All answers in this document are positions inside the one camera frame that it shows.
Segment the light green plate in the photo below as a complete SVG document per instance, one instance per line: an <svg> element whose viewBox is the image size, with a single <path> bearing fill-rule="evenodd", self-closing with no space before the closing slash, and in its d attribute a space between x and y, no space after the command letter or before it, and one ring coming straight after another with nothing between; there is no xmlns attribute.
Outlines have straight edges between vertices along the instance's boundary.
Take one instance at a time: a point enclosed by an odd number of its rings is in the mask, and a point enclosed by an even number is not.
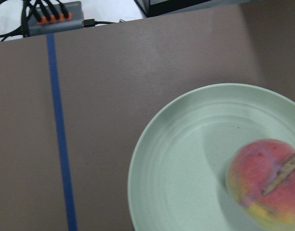
<svg viewBox="0 0 295 231"><path fill-rule="evenodd" d="M295 102L246 84L188 92L160 110L142 133L128 174L136 231L257 231L228 194L234 153L258 139L295 148Z"/></svg>

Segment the yellow pink peach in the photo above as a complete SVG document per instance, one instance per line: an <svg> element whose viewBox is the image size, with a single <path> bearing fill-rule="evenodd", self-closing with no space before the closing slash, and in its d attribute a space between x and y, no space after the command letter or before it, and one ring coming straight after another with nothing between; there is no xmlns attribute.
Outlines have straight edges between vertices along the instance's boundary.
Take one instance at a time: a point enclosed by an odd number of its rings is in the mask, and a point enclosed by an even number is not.
<svg viewBox="0 0 295 231"><path fill-rule="evenodd" d="M268 231L295 231L295 169L274 190L263 193L294 153L295 148L286 142L256 140L241 147L228 166L229 194L258 226Z"/></svg>

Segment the grey orange USB hub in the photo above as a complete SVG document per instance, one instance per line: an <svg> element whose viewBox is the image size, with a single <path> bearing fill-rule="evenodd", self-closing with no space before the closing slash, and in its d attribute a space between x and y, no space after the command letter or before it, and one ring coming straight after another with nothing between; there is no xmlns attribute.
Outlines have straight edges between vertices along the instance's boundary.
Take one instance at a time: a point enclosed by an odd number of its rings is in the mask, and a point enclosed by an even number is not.
<svg viewBox="0 0 295 231"><path fill-rule="evenodd" d="M27 20L28 35L38 36L83 27L82 3L80 1L57 4L45 0L42 6L36 6Z"/></svg>

